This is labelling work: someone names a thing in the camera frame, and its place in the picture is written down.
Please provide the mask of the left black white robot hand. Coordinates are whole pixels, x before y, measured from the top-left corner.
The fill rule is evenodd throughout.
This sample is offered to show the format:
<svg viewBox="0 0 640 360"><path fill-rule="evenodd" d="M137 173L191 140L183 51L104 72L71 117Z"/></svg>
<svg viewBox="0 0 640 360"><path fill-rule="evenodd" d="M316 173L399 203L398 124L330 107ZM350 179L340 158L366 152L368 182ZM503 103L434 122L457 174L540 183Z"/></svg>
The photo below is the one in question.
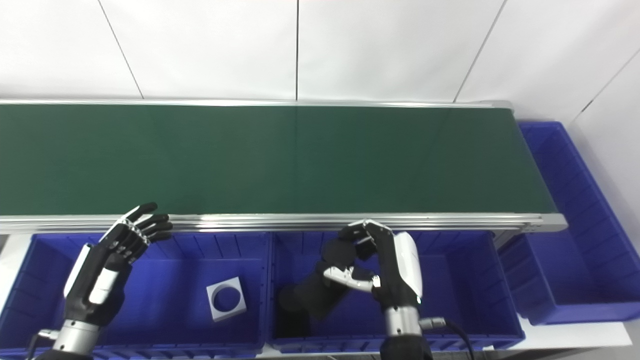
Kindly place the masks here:
<svg viewBox="0 0 640 360"><path fill-rule="evenodd" d="M170 239L168 214L155 214L155 202L143 203L117 219L99 239L86 244L64 290L64 320L107 326L125 301L133 264L151 244Z"/></svg>

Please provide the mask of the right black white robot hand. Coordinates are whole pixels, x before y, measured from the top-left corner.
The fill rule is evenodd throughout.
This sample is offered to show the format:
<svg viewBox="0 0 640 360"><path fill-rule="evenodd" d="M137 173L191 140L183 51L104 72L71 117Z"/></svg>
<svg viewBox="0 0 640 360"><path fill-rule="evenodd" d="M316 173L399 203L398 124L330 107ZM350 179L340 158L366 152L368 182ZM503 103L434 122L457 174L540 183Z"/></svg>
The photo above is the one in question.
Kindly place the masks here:
<svg viewBox="0 0 640 360"><path fill-rule="evenodd" d="M339 231L338 246L345 246L346 259L318 264L318 275L325 283L336 283L347 289L368 292L380 303L382 310L416 312L423 296L422 271L416 242L408 232L395 233L374 219L361 219ZM379 274L366 275L355 265L377 255Z"/></svg>

